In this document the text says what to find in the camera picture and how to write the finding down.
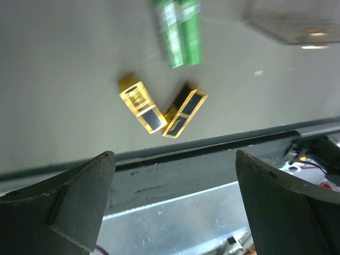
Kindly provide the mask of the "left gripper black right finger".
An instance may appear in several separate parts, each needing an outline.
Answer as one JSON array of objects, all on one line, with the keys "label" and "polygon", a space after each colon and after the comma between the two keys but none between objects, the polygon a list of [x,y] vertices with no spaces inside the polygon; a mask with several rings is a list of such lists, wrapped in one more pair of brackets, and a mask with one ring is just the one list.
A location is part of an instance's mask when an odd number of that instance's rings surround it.
[{"label": "left gripper black right finger", "polygon": [[339,254],[339,192],[243,150],[235,168],[257,254]]}]

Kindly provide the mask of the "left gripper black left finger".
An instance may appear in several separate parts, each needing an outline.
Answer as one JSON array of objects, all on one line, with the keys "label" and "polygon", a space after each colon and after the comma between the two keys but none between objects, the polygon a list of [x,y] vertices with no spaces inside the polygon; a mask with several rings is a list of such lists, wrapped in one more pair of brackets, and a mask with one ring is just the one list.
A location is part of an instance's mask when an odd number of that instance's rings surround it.
[{"label": "left gripper black left finger", "polygon": [[1,254],[90,254],[115,173],[106,151],[1,197]]}]

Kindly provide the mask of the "gold black compact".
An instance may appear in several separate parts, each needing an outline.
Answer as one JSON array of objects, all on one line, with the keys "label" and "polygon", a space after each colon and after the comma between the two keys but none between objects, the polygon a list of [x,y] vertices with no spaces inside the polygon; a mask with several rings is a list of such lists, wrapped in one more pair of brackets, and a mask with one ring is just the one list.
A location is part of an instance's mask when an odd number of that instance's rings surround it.
[{"label": "gold black compact", "polygon": [[167,125],[165,117],[135,73],[120,80],[118,88],[120,98],[149,134]]},{"label": "gold black compact", "polygon": [[163,137],[179,137],[207,97],[194,82],[185,82],[164,114],[167,125],[162,128]]}]

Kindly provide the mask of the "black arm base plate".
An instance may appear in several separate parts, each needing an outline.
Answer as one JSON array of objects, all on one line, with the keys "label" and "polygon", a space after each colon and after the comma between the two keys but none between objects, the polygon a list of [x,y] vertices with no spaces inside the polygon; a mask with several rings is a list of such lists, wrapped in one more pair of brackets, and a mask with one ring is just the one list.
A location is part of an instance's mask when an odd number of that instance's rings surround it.
[{"label": "black arm base plate", "polygon": [[118,165],[105,213],[120,213],[233,182],[237,150],[275,164],[297,136],[296,131],[257,135]]}]

